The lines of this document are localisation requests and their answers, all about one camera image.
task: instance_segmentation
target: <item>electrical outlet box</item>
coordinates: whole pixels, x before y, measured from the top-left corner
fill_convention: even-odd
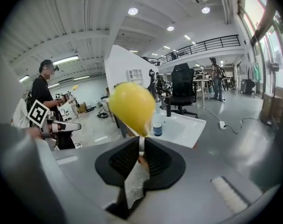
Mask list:
[[[226,129],[226,127],[225,127],[225,122],[224,122],[224,121],[220,121],[220,122],[219,122],[219,127],[220,127],[220,129],[222,129],[222,130]]]

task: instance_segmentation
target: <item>concrete floor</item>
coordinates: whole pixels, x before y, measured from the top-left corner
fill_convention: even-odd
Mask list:
[[[198,140],[197,150],[219,157],[266,191],[281,181],[283,172],[281,156],[272,144],[275,133],[259,120],[246,119],[242,129],[240,127],[240,120],[243,118],[259,118],[262,100],[238,91],[225,92],[225,99],[225,102],[205,99],[205,106],[239,134],[234,134],[228,127],[226,130],[220,130],[219,120],[207,110],[197,107],[202,106],[201,97],[198,97],[193,106],[185,107],[207,121]],[[97,118],[99,111],[100,109],[95,109],[71,120],[82,125],[80,131],[73,132],[74,143],[90,146],[122,138],[120,130],[110,117]]]

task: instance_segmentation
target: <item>black and white square marker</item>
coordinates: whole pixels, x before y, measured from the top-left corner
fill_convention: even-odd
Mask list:
[[[49,108],[39,102],[37,99],[35,100],[33,106],[28,112],[28,119],[33,121],[36,125],[42,128],[44,121],[46,119],[46,115],[49,113]]]

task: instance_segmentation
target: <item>black shirt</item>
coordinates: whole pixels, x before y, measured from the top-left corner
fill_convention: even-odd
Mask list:
[[[38,78],[34,80],[33,89],[31,93],[33,96],[33,100],[35,101],[37,99],[42,104],[44,103],[44,101],[53,100],[50,91],[48,89],[48,83],[45,80],[45,78],[41,75],[39,75]],[[57,120],[62,120],[57,106],[50,108],[50,110],[55,112]]]

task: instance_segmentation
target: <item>railing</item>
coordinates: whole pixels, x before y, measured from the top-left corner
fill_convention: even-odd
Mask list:
[[[210,39],[210,40],[203,41],[203,42],[198,42],[194,45],[190,45],[187,47],[183,47],[159,59],[154,59],[154,58],[148,58],[148,59],[149,59],[149,62],[152,64],[160,62],[160,64],[156,64],[156,65],[161,65],[161,64],[176,60],[178,58],[181,58],[183,56],[188,56],[188,55],[199,53],[202,51],[213,50],[213,49],[223,48],[223,47],[234,47],[234,46],[240,46],[238,35],[227,35],[227,36],[222,36],[222,37]]]

